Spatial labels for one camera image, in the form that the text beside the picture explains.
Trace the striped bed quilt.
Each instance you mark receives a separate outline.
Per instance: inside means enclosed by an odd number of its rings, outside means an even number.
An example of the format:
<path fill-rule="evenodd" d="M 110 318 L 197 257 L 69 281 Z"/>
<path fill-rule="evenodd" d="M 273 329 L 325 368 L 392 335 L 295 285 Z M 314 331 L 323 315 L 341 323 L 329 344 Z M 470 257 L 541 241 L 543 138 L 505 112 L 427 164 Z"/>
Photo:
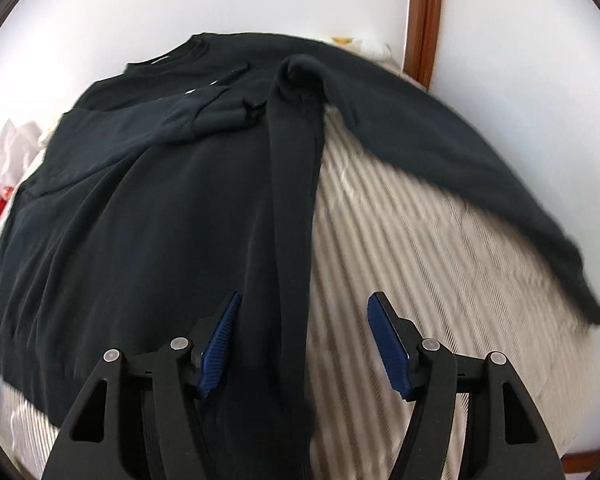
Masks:
<path fill-rule="evenodd" d="M 528 196 L 421 91 L 315 55 L 168 56 L 94 84 L 61 119 L 0 236 L 0 374 L 61 422 L 97 357 L 157 349 L 244 296 L 230 367 L 202 412 L 222 478 L 373 479 L 411 408 L 366 321 L 383 290 L 453 349 L 512 352 L 559 451 L 591 376 L 579 308 L 501 214 L 402 169 L 464 142 L 450 180 Z"/>

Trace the wooden door frame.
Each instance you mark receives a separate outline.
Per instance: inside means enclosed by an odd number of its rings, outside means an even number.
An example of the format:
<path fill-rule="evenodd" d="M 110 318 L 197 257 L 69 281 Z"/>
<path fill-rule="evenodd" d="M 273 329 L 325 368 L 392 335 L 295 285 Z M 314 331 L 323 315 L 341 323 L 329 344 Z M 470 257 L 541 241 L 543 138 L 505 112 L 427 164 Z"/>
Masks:
<path fill-rule="evenodd" d="M 434 71 L 442 0 L 408 0 L 402 70 L 428 89 Z"/>

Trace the white patterned pillow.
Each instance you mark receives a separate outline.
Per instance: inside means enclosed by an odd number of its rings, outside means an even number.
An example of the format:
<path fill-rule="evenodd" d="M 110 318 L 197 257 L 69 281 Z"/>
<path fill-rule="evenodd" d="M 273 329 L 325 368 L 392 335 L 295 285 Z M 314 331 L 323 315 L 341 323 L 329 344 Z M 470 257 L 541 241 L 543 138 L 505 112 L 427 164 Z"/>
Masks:
<path fill-rule="evenodd" d="M 373 62 L 386 62 L 391 58 L 388 44 L 373 39 L 332 37 L 328 43 Z"/>

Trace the white Miniso plastic bag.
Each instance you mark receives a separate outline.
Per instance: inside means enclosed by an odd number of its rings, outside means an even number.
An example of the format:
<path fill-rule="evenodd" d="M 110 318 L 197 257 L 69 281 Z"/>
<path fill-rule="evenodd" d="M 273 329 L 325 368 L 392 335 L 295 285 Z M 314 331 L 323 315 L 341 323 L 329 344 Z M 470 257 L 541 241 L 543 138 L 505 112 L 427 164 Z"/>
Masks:
<path fill-rule="evenodd" d="M 22 126 L 6 122 L 0 133 L 1 196 L 7 196 L 19 184 L 46 143 L 47 134 L 35 122 Z"/>

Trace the black sweater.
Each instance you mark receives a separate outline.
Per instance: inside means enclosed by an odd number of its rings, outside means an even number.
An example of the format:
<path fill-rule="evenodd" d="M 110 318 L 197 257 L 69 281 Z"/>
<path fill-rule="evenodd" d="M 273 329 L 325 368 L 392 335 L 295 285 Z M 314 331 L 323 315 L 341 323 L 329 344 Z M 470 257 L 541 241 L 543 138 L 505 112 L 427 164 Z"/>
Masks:
<path fill-rule="evenodd" d="M 600 304 L 489 144 L 301 38 L 88 88 L 0 225 L 46 479 L 559 479 Z"/>

